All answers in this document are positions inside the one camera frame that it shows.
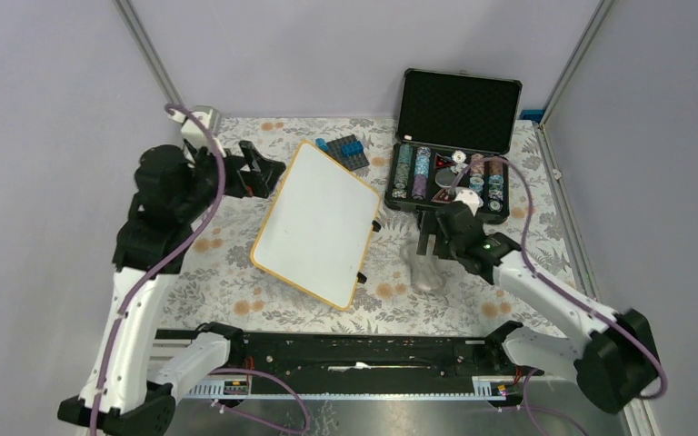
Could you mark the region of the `yellow framed whiteboard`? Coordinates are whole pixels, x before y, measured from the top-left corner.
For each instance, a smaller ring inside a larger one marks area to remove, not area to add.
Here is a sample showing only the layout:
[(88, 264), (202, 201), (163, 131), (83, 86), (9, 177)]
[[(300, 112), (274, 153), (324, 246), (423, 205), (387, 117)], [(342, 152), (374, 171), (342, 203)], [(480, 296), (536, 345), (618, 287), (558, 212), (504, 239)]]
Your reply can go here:
[(251, 262), (345, 311), (354, 298), (381, 202), (371, 185), (303, 141), (254, 241)]

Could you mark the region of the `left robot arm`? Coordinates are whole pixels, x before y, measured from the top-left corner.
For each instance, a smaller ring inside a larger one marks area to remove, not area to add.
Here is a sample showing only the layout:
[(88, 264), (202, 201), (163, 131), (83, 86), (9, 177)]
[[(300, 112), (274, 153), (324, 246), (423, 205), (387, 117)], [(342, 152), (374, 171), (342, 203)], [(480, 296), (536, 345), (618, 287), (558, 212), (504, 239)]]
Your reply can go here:
[(149, 370), (158, 318), (184, 256), (209, 225), (221, 200), (267, 198), (286, 166), (248, 141), (237, 155), (162, 144), (144, 152), (136, 193), (116, 236), (111, 308), (84, 388), (59, 403), (60, 421), (104, 435), (162, 435), (177, 403), (219, 368), (249, 365), (243, 333), (218, 322), (200, 327), (191, 343)]

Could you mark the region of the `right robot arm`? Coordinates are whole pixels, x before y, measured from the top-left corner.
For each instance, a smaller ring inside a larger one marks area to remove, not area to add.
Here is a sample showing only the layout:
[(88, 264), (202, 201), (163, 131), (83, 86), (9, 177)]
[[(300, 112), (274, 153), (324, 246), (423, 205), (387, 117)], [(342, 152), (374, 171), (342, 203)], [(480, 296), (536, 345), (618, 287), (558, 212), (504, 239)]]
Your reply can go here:
[(535, 263), (523, 242), (488, 233), (479, 214), (453, 202), (417, 214), (420, 254), (461, 264), (485, 282), (510, 292), (560, 335), (539, 333), (520, 322), (506, 322), (486, 337), (484, 359), (506, 374), (516, 366), (558, 375), (575, 383), (599, 410), (616, 414), (644, 390), (667, 389), (647, 318), (635, 309), (618, 312), (554, 279)]

